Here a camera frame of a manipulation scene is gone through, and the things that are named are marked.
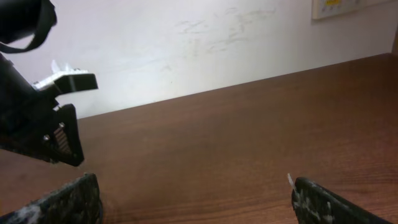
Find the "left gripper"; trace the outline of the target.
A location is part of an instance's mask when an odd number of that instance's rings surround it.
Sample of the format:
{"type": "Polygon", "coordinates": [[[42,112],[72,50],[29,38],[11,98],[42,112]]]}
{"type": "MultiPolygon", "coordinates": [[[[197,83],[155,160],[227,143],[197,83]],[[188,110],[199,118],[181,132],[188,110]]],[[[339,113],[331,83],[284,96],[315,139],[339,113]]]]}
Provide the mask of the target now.
{"type": "Polygon", "coordinates": [[[78,167],[84,154],[78,133],[76,109],[60,109],[59,87],[34,88],[1,56],[1,148],[45,162],[78,167]]]}

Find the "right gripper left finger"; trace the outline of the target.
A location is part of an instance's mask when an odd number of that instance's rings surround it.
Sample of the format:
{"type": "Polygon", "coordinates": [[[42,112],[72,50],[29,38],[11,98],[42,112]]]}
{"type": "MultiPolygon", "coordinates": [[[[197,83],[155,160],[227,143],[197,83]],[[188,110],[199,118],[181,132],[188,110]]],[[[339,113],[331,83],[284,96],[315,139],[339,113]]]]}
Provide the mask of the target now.
{"type": "Polygon", "coordinates": [[[103,222],[103,203],[95,174],[86,173],[58,190],[1,216],[2,224],[103,222]]]}

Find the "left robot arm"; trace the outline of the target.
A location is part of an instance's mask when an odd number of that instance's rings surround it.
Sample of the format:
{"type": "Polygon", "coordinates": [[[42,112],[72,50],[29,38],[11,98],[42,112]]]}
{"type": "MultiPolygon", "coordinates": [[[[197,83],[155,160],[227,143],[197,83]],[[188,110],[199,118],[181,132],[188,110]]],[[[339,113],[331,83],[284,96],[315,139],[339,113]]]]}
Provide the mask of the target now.
{"type": "MultiPolygon", "coordinates": [[[[1,55],[40,47],[57,23],[50,1],[1,1],[1,55]]],[[[33,86],[1,57],[1,149],[50,163],[79,166],[83,160],[75,107],[56,98],[94,90],[92,73],[62,75],[33,86]]]]}

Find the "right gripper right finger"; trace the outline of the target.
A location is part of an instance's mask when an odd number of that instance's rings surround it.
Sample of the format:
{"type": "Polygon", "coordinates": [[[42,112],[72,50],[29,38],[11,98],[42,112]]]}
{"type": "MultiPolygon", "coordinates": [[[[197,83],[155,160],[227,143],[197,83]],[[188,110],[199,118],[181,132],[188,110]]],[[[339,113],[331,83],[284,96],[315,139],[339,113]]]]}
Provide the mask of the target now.
{"type": "Polygon", "coordinates": [[[391,224],[308,178],[287,178],[299,224],[391,224]]]}

